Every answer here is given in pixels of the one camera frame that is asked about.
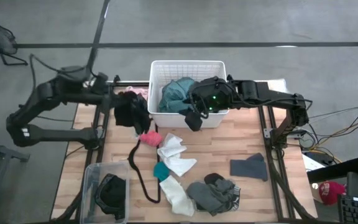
gray cloth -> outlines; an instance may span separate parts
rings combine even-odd
[[[252,177],[267,181],[267,169],[264,157],[261,153],[258,153],[246,160],[230,160],[230,175]]]
[[[187,100],[190,86],[194,80],[189,77],[183,77],[177,81],[171,81],[162,88],[162,99],[158,105],[160,113],[179,113],[181,110],[192,109],[190,103],[184,103]]]
[[[192,183],[186,192],[204,210],[215,216],[218,213],[238,209],[238,205],[232,202],[234,188],[235,185],[230,180],[218,179],[215,184]]]
[[[233,197],[233,186],[234,184],[230,180],[220,179],[215,182],[215,185],[208,184],[212,194],[222,203],[230,201],[230,199]]]
[[[194,182],[189,185],[186,193],[209,213],[222,206],[222,202],[212,194],[211,189],[206,184]]]

wooden tabletop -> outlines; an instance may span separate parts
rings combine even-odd
[[[93,120],[94,110],[94,106],[78,105],[74,128],[89,127]],[[274,109],[274,113],[279,125],[285,117],[285,110]],[[129,152],[137,142],[134,128],[115,125],[113,110],[110,118],[103,162],[116,162],[127,159]],[[182,177],[178,177],[171,172],[171,175],[182,184],[184,189],[187,189],[194,181],[203,180],[207,174],[216,172],[226,179],[233,180],[241,188],[239,209],[235,212],[226,212],[215,217],[206,212],[195,212],[192,217],[173,214],[164,192],[161,192],[162,199],[158,204],[149,202],[145,198],[139,178],[136,172],[131,169],[129,222],[277,221],[270,180],[263,182],[262,180],[248,177],[230,176],[231,159],[247,159],[258,152],[264,157],[266,155],[257,109],[230,110],[221,125],[214,129],[202,129],[201,131],[193,132],[189,129],[181,128],[159,128],[158,131],[163,137],[167,133],[181,137],[183,139],[182,144],[187,146],[187,150],[181,154],[181,157],[197,159],[197,163]],[[80,146],[76,142],[70,143],[67,153]],[[52,218],[61,215],[80,190],[85,157],[86,151],[81,149],[65,160]],[[153,177],[153,168],[157,162],[156,149],[141,144],[134,160],[142,173],[149,195],[152,198],[157,198],[157,179]],[[284,161],[292,192],[306,210],[317,217],[299,147],[290,146],[286,148]],[[282,192],[280,198],[282,199],[285,217],[287,217]]]

white sock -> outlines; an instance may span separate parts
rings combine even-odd
[[[162,191],[169,203],[172,205],[172,212],[175,214],[193,216],[194,205],[193,202],[187,197],[185,190],[179,182],[171,175],[160,183]]]
[[[162,159],[168,169],[172,170],[177,176],[181,177],[196,164],[196,159],[180,159],[175,156]]]
[[[181,142],[181,138],[168,133],[163,146],[157,150],[157,154],[164,164],[179,177],[190,170],[197,162],[196,159],[180,159],[180,153],[187,149],[186,146],[180,144]]]

gray floor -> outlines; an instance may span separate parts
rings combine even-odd
[[[0,0],[0,24],[18,43],[91,42],[101,0]],[[358,0],[112,0],[102,42],[306,42],[358,41]],[[84,65],[88,49],[20,50],[54,67]],[[314,100],[310,116],[358,106],[358,47],[141,49],[99,51],[94,70],[110,78],[147,80],[153,60],[222,60],[238,79],[285,78],[290,91]],[[54,73],[36,66],[37,82]],[[49,219],[62,169],[66,143],[13,145],[5,130],[9,113],[30,94],[29,67],[6,67],[0,61],[0,144],[31,153],[30,161],[11,163],[0,193],[0,223]],[[45,116],[72,119],[75,105],[60,106]],[[314,124],[330,134],[351,123],[358,111]],[[37,119],[45,128],[68,129],[71,123]],[[329,141],[326,147],[342,160],[358,156],[358,131]],[[318,206],[319,214],[330,212]]]

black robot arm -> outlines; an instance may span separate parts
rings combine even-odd
[[[14,144],[20,147],[32,146],[40,141],[78,141],[86,149],[98,147],[102,135],[101,129],[84,128],[79,130],[49,130],[29,124],[43,111],[50,111],[60,103],[84,103],[101,105],[108,113],[109,109],[119,103],[117,95],[110,94],[110,84],[107,76],[100,73],[92,86],[85,85],[88,75],[85,69],[68,67],[63,70],[77,72],[58,73],[57,76],[45,83],[39,84],[31,93],[29,99],[20,109],[10,114],[6,120],[6,129]]]
[[[309,122],[306,100],[302,95],[282,93],[269,89],[267,82],[252,80],[233,80],[228,75],[227,81],[218,77],[195,83],[190,89],[191,100],[195,108],[208,114],[208,111],[224,109],[255,108],[273,106],[287,110],[287,116],[278,128],[270,131],[272,146],[285,147],[287,136],[297,126]]]

